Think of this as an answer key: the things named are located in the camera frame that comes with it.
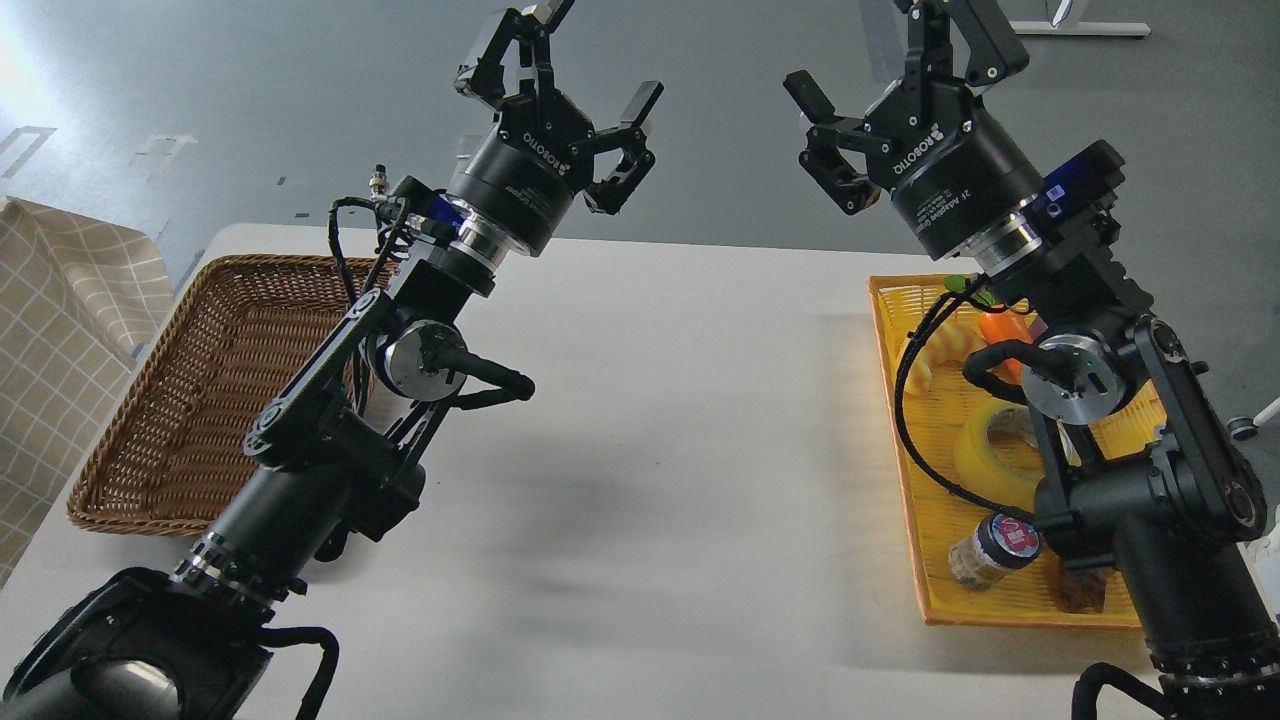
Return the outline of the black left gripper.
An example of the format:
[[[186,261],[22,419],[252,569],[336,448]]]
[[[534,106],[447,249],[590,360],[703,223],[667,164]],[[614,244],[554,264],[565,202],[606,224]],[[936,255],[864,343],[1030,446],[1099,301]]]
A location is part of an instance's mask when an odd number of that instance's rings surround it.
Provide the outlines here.
[[[541,255],[576,193],[584,190],[591,213],[616,215],[657,161],[644,123],[666,90],[662,82],[640,83],[617,126],[589,140],[593,122],[556,88],[550,36],[572,6],[544,1],[493,13],[454,78],[457,94],[500,117],[447,195],[502,228],[531,258]],[[508,94],[503,60],[513,45],[520,78]],[[582,140],[591,156],[621,151],[608,177],[590,184],[595,161],[570,149]]]

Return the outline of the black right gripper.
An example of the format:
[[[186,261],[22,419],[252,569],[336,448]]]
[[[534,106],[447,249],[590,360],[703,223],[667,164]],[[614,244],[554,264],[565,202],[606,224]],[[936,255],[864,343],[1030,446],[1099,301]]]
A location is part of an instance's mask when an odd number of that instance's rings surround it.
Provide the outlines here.
[[[878,187],[888,191],[929,256],[941,259],[1042,190],[1042,174],[973,92],[1027,69],[1030,55],[996,1],[893,5],[908,18],[908,50],[902,76],[868,113],[872,132],[892,141],[888,152],[874,146],[868,155],[870,179],[844,155],[863,149],[863,123],[841,117],[808,70],[786,74],[783,88],[810,123],[799,164],[827,197],[854,215],[878,201]],[[952,28],[968,50],[960,74]]]

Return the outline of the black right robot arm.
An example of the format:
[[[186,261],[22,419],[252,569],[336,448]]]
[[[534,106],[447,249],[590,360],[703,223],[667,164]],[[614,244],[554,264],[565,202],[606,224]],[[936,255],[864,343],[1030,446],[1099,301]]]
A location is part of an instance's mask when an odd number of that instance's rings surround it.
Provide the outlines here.
[[[1103,140],[1042,176],[977,90],[1029,64],[995,1],[901,1],[902,76],[865,117],[840,115],[812,76],[785,87],[810,122],[801,167],[847,214],[887,193],[933,259],[978,261],[909,338],[902,395],[928,338],[982,290],[992,307],[1028,302],[1043,331],[970,354],[966,380],[1025,405],[1044,477],[1030,523],[1071,570],[1124,577],[1160,674],[1152,688],[1110,664],[1078,679],[1075,719],[1111,685],[1165,719],[1275,719],[1277,619],[1240,544],[1265,533],[1262,486],[1235,447],[1153,300],[1114,259],[1123,158]]]

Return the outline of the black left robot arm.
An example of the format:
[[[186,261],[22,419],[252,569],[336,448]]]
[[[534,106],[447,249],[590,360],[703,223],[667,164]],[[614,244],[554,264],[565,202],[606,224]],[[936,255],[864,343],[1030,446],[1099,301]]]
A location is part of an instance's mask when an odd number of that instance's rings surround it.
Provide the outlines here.
[[[298,644],[321,652],[297,711],[317,716],[339,642],[271,626],[275,603],[306,592],[308,561],[338,557],[353,533],[379,541],[419,506],[420,461],[449,410],[532,397],[525,374],[468,350],[457,316],[508,252],[539,255],[577,196],[616,214],[654,165],[643,126],[659,82],[607,129],[556,86],[550,37],[570,9],[492,17],[454,88],[493,124],[448,187],[390,187],[376,167],[367,197],[334,201],[374,215],[376,258],[357,287],[329,219],[349,305],[248,428],[255,474],[174,570],[128,568],[68,609],[15,667],[5,719],[232,719],[273,651]]]

